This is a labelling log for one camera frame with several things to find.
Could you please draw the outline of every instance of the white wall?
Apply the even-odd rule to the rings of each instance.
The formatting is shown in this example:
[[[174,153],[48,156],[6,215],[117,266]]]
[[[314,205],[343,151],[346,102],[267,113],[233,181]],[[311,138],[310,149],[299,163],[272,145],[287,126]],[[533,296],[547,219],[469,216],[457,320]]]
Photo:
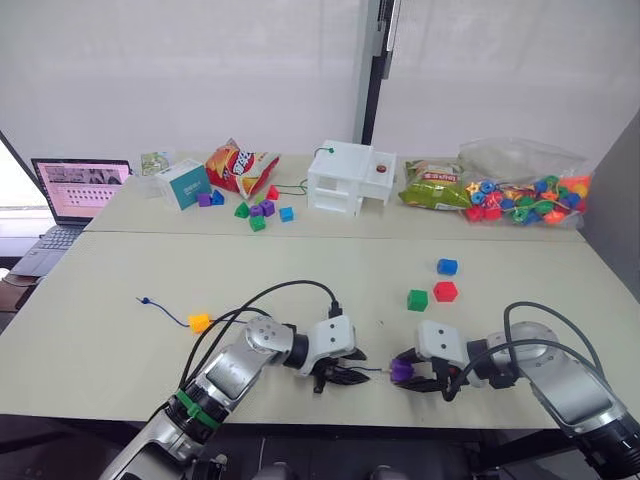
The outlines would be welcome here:
[[[639,0],[402,0],[373,144],[517,136],[595,165],[639,107]]]
[[[27,162],[351,141],[367,6],[0,0],[0,130]]]

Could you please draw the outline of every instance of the chip bag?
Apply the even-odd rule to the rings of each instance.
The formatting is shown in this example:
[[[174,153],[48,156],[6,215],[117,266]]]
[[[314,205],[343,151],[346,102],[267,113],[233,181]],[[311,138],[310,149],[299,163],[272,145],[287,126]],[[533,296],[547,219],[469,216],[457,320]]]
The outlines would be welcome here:
[[[398,195],[410,206],[434,210],[464,210],[471,207],[461,181],[462,167],[428,160],[405,163],[407,188]]]
[[[245,152],[230,139],[209,157],[205,168],[213,185],[249,198],[264,185],[278,160],[278,153]]]

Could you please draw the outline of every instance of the yellow cube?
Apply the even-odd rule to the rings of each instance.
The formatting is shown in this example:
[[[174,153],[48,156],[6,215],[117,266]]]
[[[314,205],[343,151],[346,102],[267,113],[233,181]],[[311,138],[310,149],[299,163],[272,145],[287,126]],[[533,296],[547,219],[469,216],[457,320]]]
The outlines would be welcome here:
[[[193,333],[204,332],[211,323],[208,313],[202,313],[200,315],[189,315],[188,318],[189,326],[191,327],[191,330],[193,330]]]

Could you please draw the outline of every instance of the blue string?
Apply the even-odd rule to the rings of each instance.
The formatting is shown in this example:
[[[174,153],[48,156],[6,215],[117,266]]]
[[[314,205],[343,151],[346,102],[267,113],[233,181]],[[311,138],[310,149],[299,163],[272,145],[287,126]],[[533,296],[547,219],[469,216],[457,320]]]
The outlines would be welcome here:
[[[169,318],[171,318],[174,322],[176,322],[181,327],[187,327],[187,328],[189,327],[189,325],[187,325],[185,323],[182,323],[176,317],[171,315],[169,313],[169,311],[166,308],[164,308],[162,305],[160,305],[159,303],[154,302],[153,300],[149,300],[148,297],[143,297],[143,298],[136,297],[136,300],[138,300],[140,303],[142,303],[144,305],[153,305],[154,307],[158,307],[160,310],[162,310],[164,313],[166,313]]]

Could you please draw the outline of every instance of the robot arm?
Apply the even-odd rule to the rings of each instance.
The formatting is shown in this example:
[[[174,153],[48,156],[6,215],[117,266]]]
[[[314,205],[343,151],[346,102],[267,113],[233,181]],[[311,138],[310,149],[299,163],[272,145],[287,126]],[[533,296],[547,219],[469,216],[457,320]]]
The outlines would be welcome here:
[[[313,375],[318,393],[326,381],[352,385],[369,379],[335,368],[340,358],[366,359],[356,348],[355,328],[346,315],[319,322],[308,336],[270,317],[252,319],[235,343],[171,396],[100,479],[184,478],[207,439],[255,385],[265,366],[284,365],[299,375]]]
[[[511,333],[513,341],[558,342],[551,329],[535,322],[515,324]],[[409,390],[441,391],[451,400],[447,395],[451,383],[477,359],[468,384],[508,388],[516,378],[505,341],[504,332],[467,341],[454,327],[424,321],[418,328],[416,348],[394,359],[396,371],[404,368],[404,376],[392,380]],[[483,353],[492,348],[497,349],[495,353]],[[640,425],[600,375],[550,345],[518,346],[515,354],[518,373],[529,380],[534,396],[589,465],[603,478],[626,478],[640,471]],[[431,362],[436,379],[414,377],[411,364],[418,362]]]

